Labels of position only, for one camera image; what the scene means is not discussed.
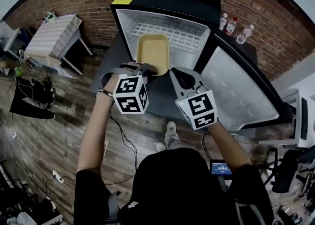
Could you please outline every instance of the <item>yellow sticker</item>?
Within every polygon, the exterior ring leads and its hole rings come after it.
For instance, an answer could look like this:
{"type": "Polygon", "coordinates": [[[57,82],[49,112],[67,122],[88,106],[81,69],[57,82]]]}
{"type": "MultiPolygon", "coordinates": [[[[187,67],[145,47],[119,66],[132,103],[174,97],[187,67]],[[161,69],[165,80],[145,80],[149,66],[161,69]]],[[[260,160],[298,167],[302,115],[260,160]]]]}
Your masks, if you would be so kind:
{"type": "Polygon", "coordinates": [[[114,0],[112,4],[130,4],[132,0],[114,0]]]}

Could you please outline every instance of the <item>bracelet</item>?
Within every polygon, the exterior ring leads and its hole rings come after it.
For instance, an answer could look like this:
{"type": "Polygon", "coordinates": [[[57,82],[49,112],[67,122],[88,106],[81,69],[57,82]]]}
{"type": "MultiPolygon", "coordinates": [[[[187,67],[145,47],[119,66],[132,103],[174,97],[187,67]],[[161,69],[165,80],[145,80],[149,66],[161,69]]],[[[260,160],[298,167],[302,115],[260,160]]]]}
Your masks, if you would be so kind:
{"type": "Polygon", "coordinates": [[[104,94],[106,94],[107,96],[113,98],[113,94],[109,93],[108,91],[104,90],[104,89],[98,89],[98,92],[102,92],[104,94]]]}

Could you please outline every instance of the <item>smartphone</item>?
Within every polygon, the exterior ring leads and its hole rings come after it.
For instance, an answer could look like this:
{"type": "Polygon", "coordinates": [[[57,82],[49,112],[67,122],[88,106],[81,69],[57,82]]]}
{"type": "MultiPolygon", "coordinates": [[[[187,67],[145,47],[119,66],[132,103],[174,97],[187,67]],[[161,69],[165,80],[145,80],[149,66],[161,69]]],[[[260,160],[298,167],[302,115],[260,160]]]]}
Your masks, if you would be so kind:
{"type": "Polygon", "coordinates": [[[214,176],[222,175],[225,180],[232,179],[232,171],[224,160],[211,160],[211,174],[214,176]]]}

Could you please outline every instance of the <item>yellow plastic tray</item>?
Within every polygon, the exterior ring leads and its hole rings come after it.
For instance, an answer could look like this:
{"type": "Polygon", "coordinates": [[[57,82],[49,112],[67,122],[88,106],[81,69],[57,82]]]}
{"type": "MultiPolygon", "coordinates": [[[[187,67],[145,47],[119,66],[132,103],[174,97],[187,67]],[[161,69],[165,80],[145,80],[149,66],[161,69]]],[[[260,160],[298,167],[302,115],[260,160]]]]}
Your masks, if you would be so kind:
{"type": "Polygon", "coordinates": [[[164,75],[169,69],[168,38],[162,34],[142,35],[138,41],[137,62],[154,66],[157,75],[164,75]]]}

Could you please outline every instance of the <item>hand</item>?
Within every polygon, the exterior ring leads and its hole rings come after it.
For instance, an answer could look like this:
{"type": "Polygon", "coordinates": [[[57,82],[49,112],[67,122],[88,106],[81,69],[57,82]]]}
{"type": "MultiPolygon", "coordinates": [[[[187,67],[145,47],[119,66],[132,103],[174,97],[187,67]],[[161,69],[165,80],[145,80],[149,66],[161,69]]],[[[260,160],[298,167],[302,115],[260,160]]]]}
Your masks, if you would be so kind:
{"type": "MultiPolygon", "coordinates": [[[[140,66],[140,63],[135,63],[135,62],[129,62],[126,63],[127,65],[133,65],[136,67],[140,66]]],[[[132,69],[128,68],[128,67],[124,67],[124,69],[129,70],[129,71],[133,71],[132,69]]],[[[112,77],[110,78],[110,80],[107,82],[107,84],[104,87],[104,90],[106,90],[109,93],[113,93],[115,90],[115,87],[117,85],[117,82],[119,80],[119,74],[114,73],[112,75],[112,77]]]]}

